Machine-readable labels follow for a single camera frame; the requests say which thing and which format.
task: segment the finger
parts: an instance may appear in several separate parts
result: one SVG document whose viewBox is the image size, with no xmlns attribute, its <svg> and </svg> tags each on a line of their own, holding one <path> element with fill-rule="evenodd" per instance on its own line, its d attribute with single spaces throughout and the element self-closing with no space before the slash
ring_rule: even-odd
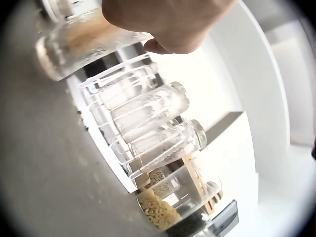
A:
<svg viewBox="0 0 316 237">
<path fill-rule="evenodd" d="M 188 54 L 196 50 L 203 42 L 207 30 L 184 33 L 152 34 L 158 44 L 167 53 Z"/>
<path fill-rule="evenodd" d="M 169 54 L 155 39 L 150 39 L 144 44 L 144 49 L 157 54 Z"/>
<path fill-rule="evenodd" d="M 112 25 L 122 29 L 127 29 L 124 20 L 120 1 L 102 0 L 101 10 L 104 18 Z"/>
</svg>

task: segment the metal lid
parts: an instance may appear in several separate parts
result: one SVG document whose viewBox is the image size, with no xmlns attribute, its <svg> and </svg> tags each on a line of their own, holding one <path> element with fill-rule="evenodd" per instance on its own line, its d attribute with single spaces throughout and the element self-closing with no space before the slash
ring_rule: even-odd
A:
<svg viewBox="0 0 316 237">
<path fill-rule="evenodd" d="M 190 103 L 189 95 L 186 89 L 184 88 L 184 86 L 182 86 L 182 84 L 179 82 L 171 82 L 170 85 L 183 95 L 183 98 L 186 104 L 189 105 Z"/>
<path fill-rule="evenodd" d="M 73 15 L 67 0 L 37 0 L 36 2 L 54 23 Z"/>
<path fill-rule="evenodd" d="M 65 77 L 56 70 L 56 67 L 47 55 L 47 50 L 45 48 L 45 39 L 45 37 L 41 37 L 35 44 L 37 58 L 45 74 L 54 81 L 60 81 Z"/>
<path fill-rule="evenodd" d="M 192 119 L 189 121 L 189 123 L 192 124 L 193 129 L 197 135 L 199 145 L 200 145 L 200 150 L 204 149 L 207 144 L 207 138 L 206 138 L 206 133 L 202 127 L 202 125 L 195 119 Z"/>
</svg>

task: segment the stainless steel surface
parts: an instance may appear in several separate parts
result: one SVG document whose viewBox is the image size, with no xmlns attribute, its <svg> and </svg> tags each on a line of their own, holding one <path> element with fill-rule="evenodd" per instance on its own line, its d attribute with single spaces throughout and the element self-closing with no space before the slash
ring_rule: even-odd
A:
<svg viewBox="0 0 316 237">
<path fill-rule="evenodd" d="M 238 208 L 236 200 L 233 200 L 213 220 L 208 228 L 217 237 L 224 237 L 239 223 Z"/>
<path fill-rule="evenodd" d="M 30 236 L 150 236 L 154 226 L 78 121 L 65 81 L 38 72 L 33 3 L 7 22 L 0 52 L 0 193 Z"/>
</svg>

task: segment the white wire rack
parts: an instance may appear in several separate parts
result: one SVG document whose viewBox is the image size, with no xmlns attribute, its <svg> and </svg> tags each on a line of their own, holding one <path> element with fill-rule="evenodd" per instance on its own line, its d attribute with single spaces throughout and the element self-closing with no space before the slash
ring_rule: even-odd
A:
<svg viewBox="0 0 316 237">
<path fill-rule="evenodd" d="M 147 53 L 134 57 L 88 78 L 85 82 L 81 82 L 75 75 L 67 78 L 70 93 L 75 106 L 80 111 L 84 125 L 88 128 L 89 134 L 110 168 L 130 193 L 137 190 L 134 179 L 130 178 L 133 172 L 129 166 L 129 163 L 135 158 L 116 128 L 110 110 L 106 106 L 107 101 L 116 97 L 117 94 L 114 93 L 110 96 L 105 94 L 104 86 L 122 76 L 136 77 L 131 83 L 123 85 L 123 88 L 127 90 L 140 80 L 144 80 L 144 77 L 155 79 L 157 67 L 154 63 L 136 68 L 131 67 L 134 63 L 147 58 L 149 58 Z M 140 69 L 145 73 L 134 73 Z"/>
</svg>

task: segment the glass container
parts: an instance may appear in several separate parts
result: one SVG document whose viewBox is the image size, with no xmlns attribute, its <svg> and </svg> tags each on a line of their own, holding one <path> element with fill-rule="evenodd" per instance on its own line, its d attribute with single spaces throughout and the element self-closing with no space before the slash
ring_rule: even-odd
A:
<svg viewBox="0 0 316 237">
<path fill-rule="evenodd" d="M 161 180 L 163 180 L 166 176 L 165 174 L 160 170 L 160 169 L 155 169 L 153 171 L 151 171 L 148 174 L 148 177 L 150 178 L 150 182 L 149 184 L 147 184 L 145 186 L 145 189 L 148 189 L 152 186 L 154 186 L 155 184 L 159 183 Z M 163 193 L 169 193 L 170 192 L 170 188 L 171 188 L 171 184 L 169 183 L 164 183 L 163 185 L 160 185 L 159 187 L 160 189 L 156 189 L 155 192 L 163 192 Z"/>
<path fill-rule="evenodd" d="M 157 129 L 189 107 L 186 90 L 178 82 L 162 85 L 111 111 L 115 126 L 126 143 Z"/>
<path fill-rule="evenodd" d="M 141 173 L 160 168 L 206 146 L 206 134 L 196 120 L 182 122 L 151 133 L 129 144 L 132 155 L 139 159 Z"/>
<path fill-rule="evenodd" d="M 98 96 L 108 110 L 119 107 L 132 98 L 158 86 L 155 73 L 149 65 L 118 73 L 98 81 Z"/>
<path fill-rule="evenodd" d="M 202 177 L 194 158 L 156 185 L 137 195 L 138 202 L 149 220 L 166 230 L 200 209 L 221 189 L 220 179 L 214 175 Z M 217 185 L 208 186 L 212 181 Z M 160 191 L 164 184 L 172 184 L 168 194 Z"/>
<path fill-rule="evenodd" d="M 113 26 L 96 8 L 59 22 L 48 36 L 37 41 L 35 48 L 45 73 L 59 81 L 119 48 L 149 38 L 149 33 Z"/>
</svg>

